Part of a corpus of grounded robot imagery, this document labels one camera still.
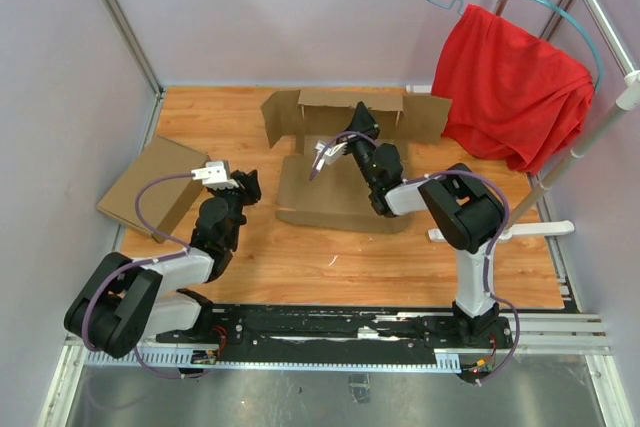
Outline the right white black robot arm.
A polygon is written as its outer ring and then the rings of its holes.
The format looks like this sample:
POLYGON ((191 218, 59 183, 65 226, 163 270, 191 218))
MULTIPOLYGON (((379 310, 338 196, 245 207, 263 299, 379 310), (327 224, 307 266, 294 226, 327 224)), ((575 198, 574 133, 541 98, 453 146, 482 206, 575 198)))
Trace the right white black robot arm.
POLYGON ((370 189, 374 211, 387 218, 427 210, 455 251, 457 293, 453 334, 466 347, 486 339, 499 316, 493 297, 493 246, 507 211, 504 202, 467 165, 457 163, 422 179, 403 178, 397 148, 377 144, 380 128, 365 104, 356 104, 341 137, 370 189))

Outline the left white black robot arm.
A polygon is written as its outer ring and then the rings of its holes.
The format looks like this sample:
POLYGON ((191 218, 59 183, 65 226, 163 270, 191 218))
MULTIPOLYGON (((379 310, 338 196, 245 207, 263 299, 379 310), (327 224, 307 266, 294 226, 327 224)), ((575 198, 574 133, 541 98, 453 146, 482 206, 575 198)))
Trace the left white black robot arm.
POLYGON ((210 194, 199 207, 190 240, 157 257, 107 254, 68 308, 64 328, 88 350, 118 359, 159 334, 179 331, 195 343, 212 335, 212 304, 189 288, 224 273, 247 223, 244 210, 259 202, 262 192, 256 170, 229 171, 224 162, 210 162, 186 177, 210 194))

